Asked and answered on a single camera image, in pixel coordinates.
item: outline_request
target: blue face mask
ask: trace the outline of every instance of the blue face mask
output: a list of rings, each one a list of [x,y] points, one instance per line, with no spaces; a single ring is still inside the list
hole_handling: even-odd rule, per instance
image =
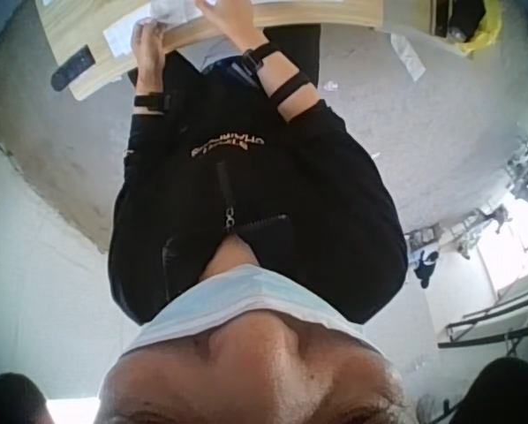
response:
[[[343,332],[382,354],[365,339],[361,325],[348,322],[325,300],[285,276],[253,265],[242,265],[212,276],[172,300],[151,322],[142,326],[124,353],[193,336],[257,309],[281,312]]]

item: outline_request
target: black jacket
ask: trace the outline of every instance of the black jacket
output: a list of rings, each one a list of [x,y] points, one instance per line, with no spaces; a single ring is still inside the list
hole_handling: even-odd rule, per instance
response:
[[[380,174],[324,101],[286,124],[260,91],[228,87],[193,119],[134,116],[109,250],[118,305],[150,321],[229,232],[353,322],[384,307],[407,269]]]

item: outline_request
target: concrete floor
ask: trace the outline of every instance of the concrete floor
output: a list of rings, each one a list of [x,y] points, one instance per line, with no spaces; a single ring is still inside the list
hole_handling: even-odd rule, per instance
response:
[[[371,153],[406,231],[459,216],[502,190],[502,166],[528,133],[528,34],[506,2],[501,40],[461,58],[414,42],[426,74],[413,82],[387,34],[324,26],[321,85]],[[0,38],[0,143],[26,180],[100,250],[109,245],[113,201],[132,112],[127,78],[84,102],[55,93],[56,68],[34,6],[25,2]]]

